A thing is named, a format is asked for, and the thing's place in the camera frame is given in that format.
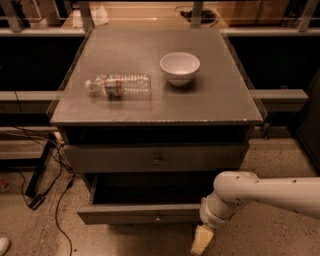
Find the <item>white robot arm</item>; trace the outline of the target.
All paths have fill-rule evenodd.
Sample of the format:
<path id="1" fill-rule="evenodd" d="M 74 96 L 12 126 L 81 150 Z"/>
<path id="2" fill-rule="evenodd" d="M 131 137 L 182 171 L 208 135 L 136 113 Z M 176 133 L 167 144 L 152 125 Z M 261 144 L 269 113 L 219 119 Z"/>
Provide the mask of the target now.
<path id="1" fill-rule="evenodd" d="M 216 176 L 213 192 L 201 199 L 202 225 L 195 231 L 193 256 L 201 256 L 214 237 L 213 230 L 251 201 L 320 218 L 320 178 L 259 178 L 252 172 L 224 171 Z"/>

